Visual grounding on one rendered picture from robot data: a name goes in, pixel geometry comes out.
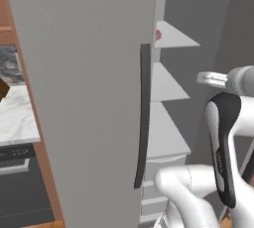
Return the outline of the medium white freezer shelf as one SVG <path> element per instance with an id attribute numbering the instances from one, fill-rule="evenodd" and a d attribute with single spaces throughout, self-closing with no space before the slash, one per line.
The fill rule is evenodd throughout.
<path id="1" fill-rule="evenodd" d="M 152 74 L 151 101 L 157 102 L 189 98 L 188 94 L 166 68 L 160 62 L 155 62 Z"/>

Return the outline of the grey freezer door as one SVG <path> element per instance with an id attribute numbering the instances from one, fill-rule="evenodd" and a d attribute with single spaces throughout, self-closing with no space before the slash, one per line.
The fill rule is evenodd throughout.
<path id="1" fill-rule="evenodd" d="M 66 228 L 138 228 L 140 48 L 155 0 L 9 0 Z"/>

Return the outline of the brown wooden cabinet panel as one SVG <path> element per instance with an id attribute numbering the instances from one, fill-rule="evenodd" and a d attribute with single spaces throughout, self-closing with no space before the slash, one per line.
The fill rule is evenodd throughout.
<path id="1" fill-rule="evenodd" d="M 65 228 L 64 216 L 62 208 L 59 201 L 59 196 L 57 193 L 56 185 L 54 182 L 54 177 L 49 161 L 49 156 L 47 153 L 47 148 L 45 145 L 38 112 L 35 106 L 34 97 L 32 94 L 32 89 L 30 86 L 30 81 L 28 78 L 28 73 L 25 66 L 25 61 L 22 55 L 22 50 L 20 47 L 20 42 L 18 39 L 14 18 L 12 16 L 11 7 L 9 0 L 0 0 L 0 46 L 10 46 L 14 45 L 18 52 L 18 59 L 20 67 L 24 73 L 25 82 L 28 89 L 28 94 L 32 104 L 33 112 L 36 119 L 37 128 L 39 131 L 40 139 L 33 143 L 39 168 L 43 177 L 45 188 L 49 197 L 49 202 L 55 217 L 55 221 L 52 223 L 44 223 L 32 225 L 31 228 Z"/>

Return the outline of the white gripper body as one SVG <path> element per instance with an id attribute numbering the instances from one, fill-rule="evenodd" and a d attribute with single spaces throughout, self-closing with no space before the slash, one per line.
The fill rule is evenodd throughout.
<path id="1" fill-rule="evenodd" d="M 196 82 L 213 87 L 224 88 L 227 82 L 227 75 L 212 71 L 199 72 L 196 77 Z"/>

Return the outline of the grey fridge freezer body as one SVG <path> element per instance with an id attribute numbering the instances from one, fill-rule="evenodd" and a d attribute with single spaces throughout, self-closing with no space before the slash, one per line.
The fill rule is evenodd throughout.
<path id="1" fill-rule="evenodd" d="M 157 49 L 152 46 L 152 74 L 160 62 L 190 97 L 161 102 L 190 148 L 187 164 L 196 161 L 196 145 L 207 141 L 203 107 L 209 88 L 195 82 L 211 71 L 229 0 L 156 0 L 155 21 L 166 21 L 199 43 L 199 47 Z"/>

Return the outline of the white freezer drawers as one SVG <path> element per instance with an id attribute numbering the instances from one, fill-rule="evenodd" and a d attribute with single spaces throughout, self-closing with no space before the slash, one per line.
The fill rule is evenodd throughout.
<path id="1" fill-rule="evenodd" d="M 139 221 L 141 228 L 151 228 L 167 205 L 167 198 L 154 187 L 153 178 L 155 172 L 164 167 L 182 166 L 186 161 L 186 157 L 186 155 L 181 155 L 147 161 L 142 187 Z"/>

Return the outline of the black dishwasher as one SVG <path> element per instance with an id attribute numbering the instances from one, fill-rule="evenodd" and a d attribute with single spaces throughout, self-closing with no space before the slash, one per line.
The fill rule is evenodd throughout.
<path id="1" fill-rule="evenodd" d="M 29 171 L 0 175 L 0 228 L 22 228 L 55 220 L 32 143 L 0 147 L 0 168 Z"/>

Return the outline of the dark grey fridge door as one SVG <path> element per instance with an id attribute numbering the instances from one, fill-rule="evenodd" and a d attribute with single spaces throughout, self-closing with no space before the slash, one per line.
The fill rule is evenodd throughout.
<path id="1" fill-rule="evenodd" d="M 254 0 L 230 0 L 215 62 L 227 70 L 205 107 L 217 192 L 233 228 L 254 228 Z"/>

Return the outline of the small white freezer shelf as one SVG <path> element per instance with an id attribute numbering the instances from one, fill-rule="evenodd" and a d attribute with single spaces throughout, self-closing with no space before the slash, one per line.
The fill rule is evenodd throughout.
<path id="1" fill-rule="evenodd" d="M 166 21 L 158 21 L 156 29 L 162 33 L 161 38 L 155 41 L 157 49 L 199 47 L 199 43 Z"/>

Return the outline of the large white freezer shelf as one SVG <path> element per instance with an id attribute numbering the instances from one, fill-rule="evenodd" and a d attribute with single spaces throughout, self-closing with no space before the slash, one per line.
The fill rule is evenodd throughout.
<path id="1" fill-rule="evenodd" d="M 147 159 L 188 155 L 188 144 L 161 102 L 152 102 Z"/>

